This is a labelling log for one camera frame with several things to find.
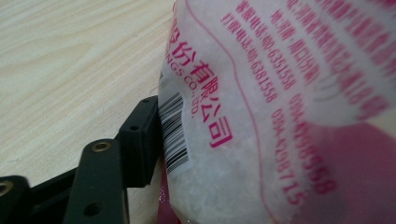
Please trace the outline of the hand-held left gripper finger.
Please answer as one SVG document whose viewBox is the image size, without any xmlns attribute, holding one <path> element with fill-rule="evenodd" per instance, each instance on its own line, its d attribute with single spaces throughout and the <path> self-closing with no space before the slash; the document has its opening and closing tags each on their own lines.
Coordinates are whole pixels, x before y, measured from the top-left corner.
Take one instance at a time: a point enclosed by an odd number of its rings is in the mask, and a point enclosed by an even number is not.
<svg viewBox="0 0 396 224">
<path fill-rule="evenodd" d="M 63 224 L 129 224 L 127 189 L 150 184 L 162 143 L 158 98 L 151 96 L 114 138 L 84 147 Z"/>
</svg>

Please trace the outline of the pink and white salt bag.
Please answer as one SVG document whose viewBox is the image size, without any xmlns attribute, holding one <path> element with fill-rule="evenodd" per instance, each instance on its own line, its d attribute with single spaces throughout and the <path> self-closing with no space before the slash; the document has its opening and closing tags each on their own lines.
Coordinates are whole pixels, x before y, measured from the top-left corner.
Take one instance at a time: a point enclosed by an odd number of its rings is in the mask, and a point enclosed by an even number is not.
<svg viewBox="0 0 396 224">
<path fill-rule="evenodd" d="M 188 224 L 396 224 L 396 0 L 176 0 L 159 84 Z"/>
</svg>

